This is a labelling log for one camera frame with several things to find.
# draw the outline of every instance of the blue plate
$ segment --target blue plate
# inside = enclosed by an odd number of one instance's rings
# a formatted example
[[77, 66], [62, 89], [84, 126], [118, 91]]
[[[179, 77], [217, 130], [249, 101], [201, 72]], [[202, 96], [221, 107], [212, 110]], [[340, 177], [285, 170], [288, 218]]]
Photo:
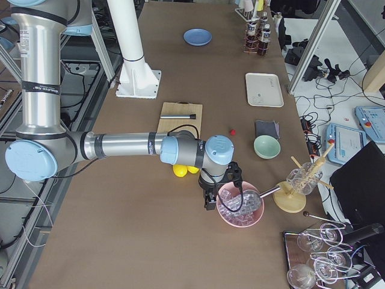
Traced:
[[211, 41], [211, 33], [204, 29], [190, 29], [183, 35], [185, 41], [193, 46], [203, 46]]

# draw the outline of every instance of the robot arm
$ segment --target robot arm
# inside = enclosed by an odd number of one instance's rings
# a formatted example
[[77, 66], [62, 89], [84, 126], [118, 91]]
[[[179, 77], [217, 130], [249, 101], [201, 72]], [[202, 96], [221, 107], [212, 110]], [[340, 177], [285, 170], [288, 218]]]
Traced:
[[20, 26], [23, 123], [16, 130], [18, 140], [7, 149], [5, 160], [18, 177], [41, 181], [83, 160], [158, 154], [164, 163], [202, 169], [199, 184], [205, 192], [207, 210], [215, 207], [219, 184], [233, 181], [241, 186], [241, 170], [231, 163], [233, 144], [221, 135], [205, 142], [185, 133], [94, 134], [63, 128], [60, 34], [91, 33], [91, 0], [9, 2]]

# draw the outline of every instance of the green bowl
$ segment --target green bowl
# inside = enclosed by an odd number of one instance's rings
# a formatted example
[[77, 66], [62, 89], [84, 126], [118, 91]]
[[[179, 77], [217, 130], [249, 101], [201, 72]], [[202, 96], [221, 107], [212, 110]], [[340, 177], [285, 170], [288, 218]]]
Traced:
[[266, 160], [278, 156], [281, 151], [279, 142], [270, 135], [260, 135], [254, 141], [255, 153]]

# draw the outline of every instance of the black cylinder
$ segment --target black cylinder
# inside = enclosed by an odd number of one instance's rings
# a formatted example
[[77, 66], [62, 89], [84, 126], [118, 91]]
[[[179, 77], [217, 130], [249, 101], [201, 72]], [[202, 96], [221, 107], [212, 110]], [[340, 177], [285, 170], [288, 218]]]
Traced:
[[361, 229], [355, 230], [343, 236], [343, 242], [354, 244], [363, 239], [378, 235], [384, 232], [384, 226], [379, 223], [373, 223]]

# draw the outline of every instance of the white table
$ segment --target white table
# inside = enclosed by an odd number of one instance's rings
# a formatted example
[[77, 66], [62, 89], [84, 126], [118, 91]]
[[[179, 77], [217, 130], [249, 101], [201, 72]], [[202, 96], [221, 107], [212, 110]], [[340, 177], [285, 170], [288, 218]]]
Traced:
[[[292, 42], [301, 42], [310, 37], [316, 23], [317, 20], [315, 19], [285, 19], [286, 34], [291, 35]], [[366, 73], [366, 69], [361, 60], [358, 59], [359, 56], [336, 20], [329, 23], [328, 28], [316, 49], [315, 55], [317, 55], [320, 62], [323, 63], [322, 67], [327, 68], [324, 64], [324, 60], [328, 58], [333, 68], [335, 64], [339, 64], [340, 70], [344, 71], [349, 69], [350, 73], [354, 75], [352, 78], [358, 84], [361, 84], [361, 81]], [[295, 69], [296, 66], [286, 64], [286, 70], [289, 77], [292, 77]], [[326, 78], [319, 79], [317, 82], [326, 87], [332, 85], [332, 82], [328, 81]], [[294, 96], [297, 99], [297, 110], [299, 116], [316, 111], [320, 120], [328, 120], [329, 116], [327, 111], [332, 110], [328, 110], [326, 108], [328, 106], [332, 107], [333, 103], [336, 104], [333, 112], [331, 113], [330, 121], [328, 123], [318, 121], [316, 122], [317, 127], [313, 129], [313, 132], [321, 136], [323, 145], [321, 151], [325, 151], [325, 130], [330, 122], [349, 126], [351, 128], [361, 129], [354, 114], [354, 108], [356, 106], [377, 107], [377, 105], [366, 99], [362, 94], [361, 88], [351, 79], [337, 80], [335, 85], [330, 87], [330, 92], [325, 87], [318, 86], [318, 88], [319, 89], [317, 89], [315, 80], [307, 82], [302, 80], [297, 85]], [[330, 93], [332, 95], [338, 94], [333, 97], [333, 102], [329, 98], [319, 98], [319, 96], [316, 96], [314, 103], [314, 95], [330, 96]], [[385, 105], [385, 100], [380, 92], [366, 95], [369, 99], [372, 99], [381, 105]], [[381, 144], [378, 146], [383, 152], [385, 152], [385, 145]], [[322, 180], [328, 183], [333, 172], [340, 167], [341, 165], [327, 161], [327, 163], [322, 167], [322, 172], [324, 173]], [[322, 199], [325, 200], [329, 195], [329, 191], [323, 185], [318, 185], [318, 188]], [[333, 191], [331, 192], [330, 198], [324, 202], [324, 209], [325, 212], [329, 213], [329, 215], [331, 215], [335, 220], [348, 222], [348, 220], [344, 218], [338, 206], [337, 197]], [[385, 282], [380, 281], [373, 288], [385, 288]]]

